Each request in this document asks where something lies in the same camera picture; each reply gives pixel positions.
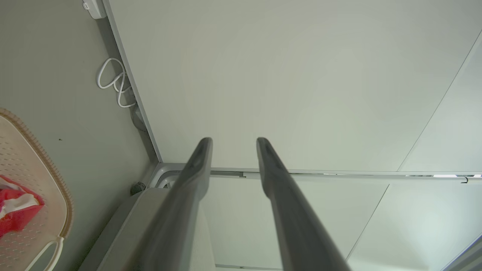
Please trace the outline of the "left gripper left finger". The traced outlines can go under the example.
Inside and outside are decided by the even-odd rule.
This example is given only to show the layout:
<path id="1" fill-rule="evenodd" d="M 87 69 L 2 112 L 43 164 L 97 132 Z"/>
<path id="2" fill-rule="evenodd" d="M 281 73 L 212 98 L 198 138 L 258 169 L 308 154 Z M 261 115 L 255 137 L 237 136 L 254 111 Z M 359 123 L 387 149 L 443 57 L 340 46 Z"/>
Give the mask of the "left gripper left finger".
<path id="1" fill-rule="evenodd" d="M 209 187 L 212 139 L 200 140 L 150 223 L 133 271 L 188 271 L 200 201 Z"/>

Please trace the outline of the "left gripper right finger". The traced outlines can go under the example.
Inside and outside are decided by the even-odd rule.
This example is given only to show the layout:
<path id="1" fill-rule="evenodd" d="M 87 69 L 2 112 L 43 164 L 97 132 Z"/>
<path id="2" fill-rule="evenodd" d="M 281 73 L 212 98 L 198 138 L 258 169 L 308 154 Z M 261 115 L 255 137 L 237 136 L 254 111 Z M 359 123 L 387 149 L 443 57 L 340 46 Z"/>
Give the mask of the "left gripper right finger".
<path id="1" fill-rule="evenodd" d="M 256 140 L 259 171 L 271 202 L 285 271 L 350 268 L 267 138 Z"/>

